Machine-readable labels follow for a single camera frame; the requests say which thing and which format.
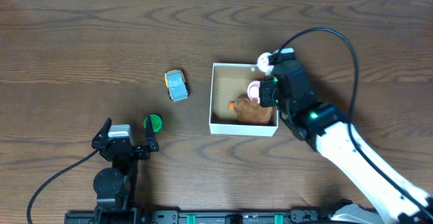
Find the brown plush toy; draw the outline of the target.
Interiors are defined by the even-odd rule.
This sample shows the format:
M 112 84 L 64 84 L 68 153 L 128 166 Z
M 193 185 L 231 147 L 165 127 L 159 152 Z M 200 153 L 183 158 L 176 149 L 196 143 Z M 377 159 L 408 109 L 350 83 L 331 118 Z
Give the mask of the brown plush toy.
M 250 99 L 243 95 L 229 104 L 229 109 L 234 111 L 240 123 L 249 125 L 267 125 L 271 121 L 273 107 L 262 107 L 257 98 Z

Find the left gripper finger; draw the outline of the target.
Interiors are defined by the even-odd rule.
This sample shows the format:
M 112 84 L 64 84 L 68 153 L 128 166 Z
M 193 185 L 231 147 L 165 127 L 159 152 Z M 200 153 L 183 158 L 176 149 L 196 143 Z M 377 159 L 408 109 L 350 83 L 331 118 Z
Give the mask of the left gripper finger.
M 152 118 L 150 115 L 145 118 L 144 126 L 145 126 L 145 140 L 147 141 L 147 144 L 155 145 L 156 136 L 153 130 Z
M 104 139 L 108 138 L 108 133 L 111 125 L 112 125 L 112 119 L 108 117 L 104 125 L 102 126 L 102 128 L 98 131 L 97 135 L 95 136 L 95 141 L 101 142 Z

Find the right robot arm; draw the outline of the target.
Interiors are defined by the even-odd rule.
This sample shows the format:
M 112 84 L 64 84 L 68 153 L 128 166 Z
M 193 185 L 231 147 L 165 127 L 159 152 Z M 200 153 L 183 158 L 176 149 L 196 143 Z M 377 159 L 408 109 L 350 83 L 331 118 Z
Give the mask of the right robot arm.
M 277 107 L 294 136 L 334 163 L 375 208 L 370 212 L 347 204 L 325 218 L 330 223 L 431 223 L 432 196 L 393 169 L 339 109 L 317 100 L 299 61 L 274 62 L 272 57 L 265 53 L 257 60 L 266 75 L 260 104 Z

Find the small wooden rattle drum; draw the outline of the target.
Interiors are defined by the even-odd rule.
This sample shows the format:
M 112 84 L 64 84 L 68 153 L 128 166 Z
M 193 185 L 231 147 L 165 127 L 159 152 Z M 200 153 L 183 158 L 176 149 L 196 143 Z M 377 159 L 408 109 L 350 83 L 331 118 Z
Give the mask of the small wooden rattle drum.
M 270 64 L 271 56 L 272 53 L 269 52 L 265 52 L 261 54 L 256 61 L 256 65 L 251 67 L 251 71 L 254 72 L 256 70 L 259 70 L 263 72 L 265 75 L 270 75 L 274 68 L 274 65 Z

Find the pink duck toy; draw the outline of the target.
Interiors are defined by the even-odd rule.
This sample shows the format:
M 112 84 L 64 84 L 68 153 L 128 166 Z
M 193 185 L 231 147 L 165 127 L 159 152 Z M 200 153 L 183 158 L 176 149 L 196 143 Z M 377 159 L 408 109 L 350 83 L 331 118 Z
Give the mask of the pink duck toy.
M 247 96 L 249 100 L 256 100 L 260 103 L 260 81 L 252 81 L 247 88 Z

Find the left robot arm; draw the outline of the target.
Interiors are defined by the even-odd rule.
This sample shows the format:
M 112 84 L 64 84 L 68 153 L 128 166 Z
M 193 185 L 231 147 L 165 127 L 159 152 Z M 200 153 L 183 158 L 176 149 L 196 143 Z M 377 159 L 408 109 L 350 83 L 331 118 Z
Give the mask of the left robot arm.
M 145 144 L 134 145 L 130 125 L 113 125 L 108 118 L 92 139 L 91 147 L 112 164 L 96 174 L 96 223 L 146 223 L 148 215 L 135 204 L 140 160 L 159 150 L 151 116 L 145 119 Z

